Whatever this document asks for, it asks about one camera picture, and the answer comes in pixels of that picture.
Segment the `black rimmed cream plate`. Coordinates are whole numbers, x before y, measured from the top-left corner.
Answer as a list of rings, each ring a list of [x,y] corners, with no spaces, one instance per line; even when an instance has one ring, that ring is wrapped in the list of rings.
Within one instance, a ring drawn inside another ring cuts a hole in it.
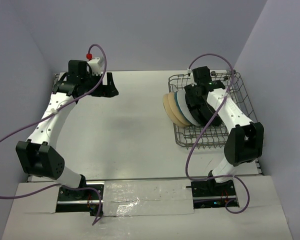
[[[204,101],[196,102],[186,98],[186,104],[192,117],[201,125],[204,126],[210,119],[210,110]]]

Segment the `teal scalloped plate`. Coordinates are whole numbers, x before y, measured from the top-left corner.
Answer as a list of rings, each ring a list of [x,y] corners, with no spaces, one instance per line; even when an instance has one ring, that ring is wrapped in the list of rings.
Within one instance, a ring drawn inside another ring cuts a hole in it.
[[[174,93],[174,100],[175,100],[176,107],[177,107],[178,111],[180,112],[180,114],[181,114],[181,115],[183,116],[183,118],[185,119],[185,121],[186,121],[189,125],[193,125],[193,123],[192,123],[190,120],[188,120],[188,118],[184,115],[184,113],[183,113],[183,111],[182,111],[182,109],[181,109],[181,107],[180,107],[180,104],[179,104],[179,101],[178,101],[178,93],[179,93],[179,91],[176,91],[176,92]]]

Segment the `red and teal floral plate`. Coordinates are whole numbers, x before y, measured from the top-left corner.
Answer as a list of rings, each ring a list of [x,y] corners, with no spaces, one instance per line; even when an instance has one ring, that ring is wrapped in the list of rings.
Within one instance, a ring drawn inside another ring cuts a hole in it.
[[[192,122],[192,124],[194,126],[200,126],[201,124],[195,120],[195,118],[192,116],[192,114],[188,108],[188,105],[186,103],[186,92],[183,89],[178,90],[178,91],[179,92],[177,94],[177,98],[179,101],[179,105],[182,109],[182,112],[188,118],[188,120],[190,120]]]

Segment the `cream bird painted plate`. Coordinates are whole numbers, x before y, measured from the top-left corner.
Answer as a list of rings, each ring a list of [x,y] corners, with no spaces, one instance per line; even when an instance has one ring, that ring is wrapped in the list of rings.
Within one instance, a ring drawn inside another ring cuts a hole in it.
[[[190,126],[191,123],[183,116],[179,108],[177,107],[177,103],[175,100],[175,93],[170,92],[167,96],[168,103],[171,109],[171,112],[173,113],[173,118],[171,120],[173,121],[174,124],[176,124],[179,127],[186,127]]]

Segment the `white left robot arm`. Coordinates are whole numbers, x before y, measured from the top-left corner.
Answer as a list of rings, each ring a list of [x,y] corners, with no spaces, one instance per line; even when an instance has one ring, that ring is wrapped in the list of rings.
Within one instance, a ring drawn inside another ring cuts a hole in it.
[[[102,71],[103,57],[89,56],[87,61],[70,60],[52,88],[49,104],[26,141],[19,141],[16,153],[23,171],[44,177],[70,188],[70,194],[83,199],[88,193],[86,178],[66,166],[56,146],[67,117],[84,96],[112,98],[119,94],[113,75]]]

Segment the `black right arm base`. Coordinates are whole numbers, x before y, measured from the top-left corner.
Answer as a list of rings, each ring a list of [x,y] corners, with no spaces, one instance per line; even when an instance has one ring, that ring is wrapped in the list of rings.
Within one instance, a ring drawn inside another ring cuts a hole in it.
[[[192,193],[194,209],[238,207],[237,194],[234,182],[228,181],[219,183],[216,179],[207,181],[191,181],[186,186]]]

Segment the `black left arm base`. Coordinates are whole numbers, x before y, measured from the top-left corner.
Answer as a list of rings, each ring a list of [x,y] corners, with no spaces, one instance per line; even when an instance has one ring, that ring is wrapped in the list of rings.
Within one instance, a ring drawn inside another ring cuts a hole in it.
[[[98,194],[94,190],[73,191],[61,187],[58,192],[56,213],[89,213],[97,215],[100,205]]]

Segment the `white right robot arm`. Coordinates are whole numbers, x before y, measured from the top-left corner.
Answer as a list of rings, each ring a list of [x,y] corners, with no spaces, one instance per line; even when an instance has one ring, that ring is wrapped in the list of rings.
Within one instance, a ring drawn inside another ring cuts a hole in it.
[[[204,105],[212,108],[214,112],[208,117],[206,125],[191,147],[185,164],[185,173],[189,177],[191,155],[207,128],[212,125],[215,118],[219,117],[228,132],[223,148],[224,157],[219,165],[210,171],[206,179],[209,181],[208,192],[217,196],[224,191],[224,183],[235,177],[239,165],[251,163],[262,155],[264,126],[243,113],[229,94],[231,84],[225,87],[220,80],[213,81],[207,66],[193,69],[192,76],[195,85],[188,85],[185,90],[201,98]]]

